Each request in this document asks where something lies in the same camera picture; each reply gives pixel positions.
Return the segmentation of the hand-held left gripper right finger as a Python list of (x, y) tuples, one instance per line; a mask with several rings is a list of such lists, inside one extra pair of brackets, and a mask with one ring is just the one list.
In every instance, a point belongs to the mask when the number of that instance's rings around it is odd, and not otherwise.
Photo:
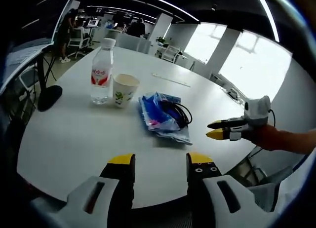
[(188, 199), (195, 228), (268, 228), (277, 213), (276, 187), (262, 202), (230, 175), (222, 175), (214, 161), (189, 152), (187, 160)]

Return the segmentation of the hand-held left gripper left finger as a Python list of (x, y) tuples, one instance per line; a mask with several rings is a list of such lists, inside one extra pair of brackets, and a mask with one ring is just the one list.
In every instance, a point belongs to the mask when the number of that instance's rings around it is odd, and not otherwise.
[(113, 157), (100, 176), (91, 176), (67, 196), (31, 201), (50, 228), (129, 228), (134, 199), (135, 154)]

